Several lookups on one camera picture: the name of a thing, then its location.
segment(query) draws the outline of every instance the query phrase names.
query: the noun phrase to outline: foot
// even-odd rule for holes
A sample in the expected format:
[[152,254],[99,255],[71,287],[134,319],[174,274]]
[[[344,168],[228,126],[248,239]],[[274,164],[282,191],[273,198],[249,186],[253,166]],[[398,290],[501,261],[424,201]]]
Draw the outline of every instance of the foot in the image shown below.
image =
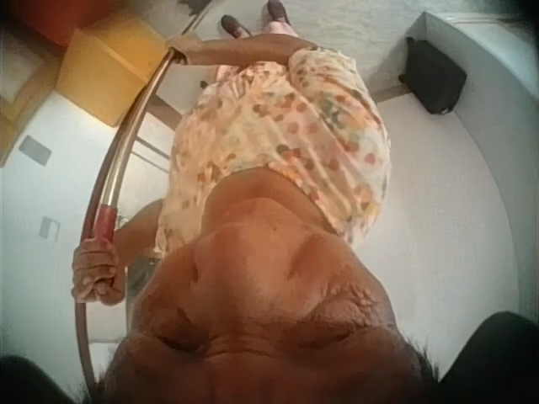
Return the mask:
[[237,40],[248,38],[251,33],[243,27],[232,15],[223,15],[221,18],[221,27]]
[[268,0],[268,13],[272,21],[290,25],[290,20],[286,14],[286,8],[280,0]]

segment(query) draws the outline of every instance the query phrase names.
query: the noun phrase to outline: floral dress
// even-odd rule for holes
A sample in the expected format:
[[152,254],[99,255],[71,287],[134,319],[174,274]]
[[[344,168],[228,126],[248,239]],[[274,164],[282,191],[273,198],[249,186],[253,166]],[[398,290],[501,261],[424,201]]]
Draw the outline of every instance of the floral dress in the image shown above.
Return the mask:
[[340,236],[360,242],[386,194],[389,152],[353,59],[316,48],[299,50],[288,67],[231,69],[176,130],[157,248],[168,253],[197,237],[218,182],[256,167],[290,179]]

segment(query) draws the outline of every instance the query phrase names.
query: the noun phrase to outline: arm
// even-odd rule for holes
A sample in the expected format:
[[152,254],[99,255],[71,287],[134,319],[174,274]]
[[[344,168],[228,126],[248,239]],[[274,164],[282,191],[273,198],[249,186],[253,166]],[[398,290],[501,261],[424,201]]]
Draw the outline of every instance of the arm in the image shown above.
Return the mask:
[[281,34],[262,34],[241,40],[201,41],[190,35],[173,39],[169,45],[183,54],[190,65],[248,66],[257,61],[287,65],[300,49],[312,48],[312,42]]
[[112,306],[125,298],[125,268],[153,246],[162,205],[158,200],[143,208],[115,232],[113,243],[92,238],[77,247],[72,264],[76,301]]

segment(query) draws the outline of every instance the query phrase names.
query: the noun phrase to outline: curved railing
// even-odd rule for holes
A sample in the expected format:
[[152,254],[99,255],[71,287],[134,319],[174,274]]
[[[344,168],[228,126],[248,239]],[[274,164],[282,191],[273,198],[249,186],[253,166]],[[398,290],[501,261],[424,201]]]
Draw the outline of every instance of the curved railing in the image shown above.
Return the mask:
[[[204,18],[211,6],[206,7],[184,29],[182,35],[195,29]],[[125,168],[135,143],[137,133],[141,127],[144,114],[147,112],[148,102],[155,94],[159,84],[171,64],[181,59],[181,54],[170,48],[153,73],[148,84],[141,90],[133,105],[125,114],[115,138],[105,155],[86,211],[81,234],[81,242],[90,237],[105,237],[112,240],[115,230],[118,197],[125,174]],[[90,391],[95,385],[92,358],[88,340],[88,324],[86,318],[86,304],[75,304],[75,327],[77,330],[78,353],[83,367],[84,379]]]

